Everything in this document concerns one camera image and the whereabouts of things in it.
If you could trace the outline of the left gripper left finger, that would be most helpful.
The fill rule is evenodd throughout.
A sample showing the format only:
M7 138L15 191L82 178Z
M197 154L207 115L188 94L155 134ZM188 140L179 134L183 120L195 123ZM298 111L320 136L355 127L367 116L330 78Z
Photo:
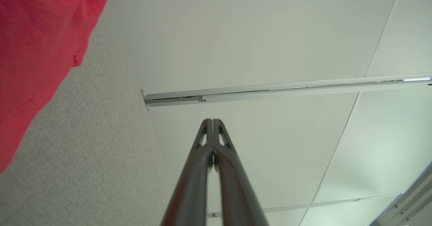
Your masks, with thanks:
M213 121L198 130L160 226L206 226L207 175L213 167Z

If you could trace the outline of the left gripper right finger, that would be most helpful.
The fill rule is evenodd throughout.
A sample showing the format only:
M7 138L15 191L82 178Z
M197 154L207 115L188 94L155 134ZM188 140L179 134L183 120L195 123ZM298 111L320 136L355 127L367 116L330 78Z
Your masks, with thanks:
M223 225L269 226L222 120L213 120L213 135L215 168L221 186Z

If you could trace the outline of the red Bulls 23 jersey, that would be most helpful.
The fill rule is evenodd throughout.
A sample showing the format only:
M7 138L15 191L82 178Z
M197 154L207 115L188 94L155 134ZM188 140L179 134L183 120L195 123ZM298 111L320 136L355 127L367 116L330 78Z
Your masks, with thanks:
M80 66L107 0L0 0L0 174L30 123Z

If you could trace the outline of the grey wall partition post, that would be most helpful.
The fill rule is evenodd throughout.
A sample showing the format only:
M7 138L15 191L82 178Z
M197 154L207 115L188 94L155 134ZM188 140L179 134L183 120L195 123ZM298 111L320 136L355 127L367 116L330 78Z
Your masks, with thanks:
M366 76L315 81L285 82L247 86L231 86L183 92L149 94L141 90L147 109L156 106L176 106L240 100L286 98L294 96L331 95L340 93L374 92L432 86L432 73Z

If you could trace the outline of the white ceiling rail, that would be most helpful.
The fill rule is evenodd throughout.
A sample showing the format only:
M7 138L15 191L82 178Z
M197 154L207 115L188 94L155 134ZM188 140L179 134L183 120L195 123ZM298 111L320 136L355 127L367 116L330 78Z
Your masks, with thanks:
M369 226L432 226L432 161Z

